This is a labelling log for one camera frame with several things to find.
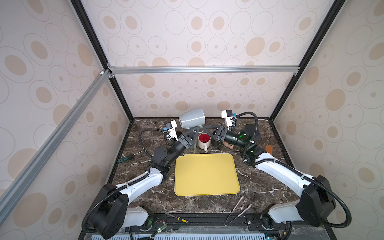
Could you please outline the white mug front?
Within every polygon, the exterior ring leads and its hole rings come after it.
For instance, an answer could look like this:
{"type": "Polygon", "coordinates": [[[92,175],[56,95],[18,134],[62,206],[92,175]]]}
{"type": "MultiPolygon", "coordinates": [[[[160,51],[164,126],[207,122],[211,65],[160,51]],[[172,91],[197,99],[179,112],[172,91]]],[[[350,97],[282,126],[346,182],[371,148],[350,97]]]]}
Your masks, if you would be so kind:
{"type": "Polygon", "coordinates": [[[211,145],[211,136],[207,133],[201,133],[198,136],[198,147],[204,151],[207,151],[211,145]]]}

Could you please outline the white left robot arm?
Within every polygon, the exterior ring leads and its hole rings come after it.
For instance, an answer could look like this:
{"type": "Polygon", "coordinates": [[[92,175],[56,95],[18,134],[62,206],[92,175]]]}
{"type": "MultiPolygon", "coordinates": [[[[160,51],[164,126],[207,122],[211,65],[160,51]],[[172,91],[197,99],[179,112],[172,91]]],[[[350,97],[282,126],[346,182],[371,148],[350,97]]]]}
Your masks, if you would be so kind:
{"type": "Polygon", "coordinates": [[[130,209],[129,205],[140,195],[162,184],[170,175],[171,166],[184,152],[195,145],[200,127],[182,133],[171,146],[157,147],[150,154],[147,170],[123,184],[105,184],[84,216],[81,227],[85,233],[98,233],[109,239],[120,229],[142,226],[149,213],[142,208],[130,209]]]}

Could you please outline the grey mug back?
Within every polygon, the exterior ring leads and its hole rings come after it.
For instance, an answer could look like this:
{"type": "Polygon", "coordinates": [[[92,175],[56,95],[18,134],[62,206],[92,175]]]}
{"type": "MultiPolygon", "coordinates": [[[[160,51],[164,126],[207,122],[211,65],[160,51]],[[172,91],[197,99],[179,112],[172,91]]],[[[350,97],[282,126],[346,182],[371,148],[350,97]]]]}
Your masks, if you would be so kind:
{"type": "Polygon", "coordinates": [[[202,108],[190,110],[179,116],[179,122],[182,128],[192,129],[203,126],[206,123],[206,117],[202,108]]]}

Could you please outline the pink cream mug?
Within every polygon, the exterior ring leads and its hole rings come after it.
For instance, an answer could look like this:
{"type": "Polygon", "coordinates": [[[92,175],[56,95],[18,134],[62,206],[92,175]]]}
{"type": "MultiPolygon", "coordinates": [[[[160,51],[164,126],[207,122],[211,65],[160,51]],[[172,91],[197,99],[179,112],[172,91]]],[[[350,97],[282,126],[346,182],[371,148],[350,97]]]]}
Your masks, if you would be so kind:
{"type": "Polygon", "coordinates": [[[230,144],[228,144],[228,143],[224,143],[224,145],[225,145],[227,148],[231,149],[231,150],[236,149],[236,146],[234,146],[234,145],[230,145],[230,144]]]}

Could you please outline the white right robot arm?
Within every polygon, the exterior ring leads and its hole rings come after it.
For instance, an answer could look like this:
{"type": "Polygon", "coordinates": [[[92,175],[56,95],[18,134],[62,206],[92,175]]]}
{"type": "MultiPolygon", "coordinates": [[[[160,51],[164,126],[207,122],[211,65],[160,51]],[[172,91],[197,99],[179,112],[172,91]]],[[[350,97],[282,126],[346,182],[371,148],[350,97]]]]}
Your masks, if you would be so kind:
{"type": "Polygon", "coordinates": [[[297,201],[268,206],[260,216],[265,230],[272,230],[274,224],[297,221],[304,221],[313,227],[328,225],[339,229],[351,224],[351,211],[332,191],[327,178],[300,172],[260,148],[258,141],[261,134],[256,114],[246,113],[253,116],[255,122],[247,124],[240,132],[235,131],[237,121],[245,114],[235,115],[231,111],[223,111],[222,114],[225,126],[203,126],[204,132],[212,140],[240,148],[242,160],[247,166],[269,174],[299,197],[297,201]]]}

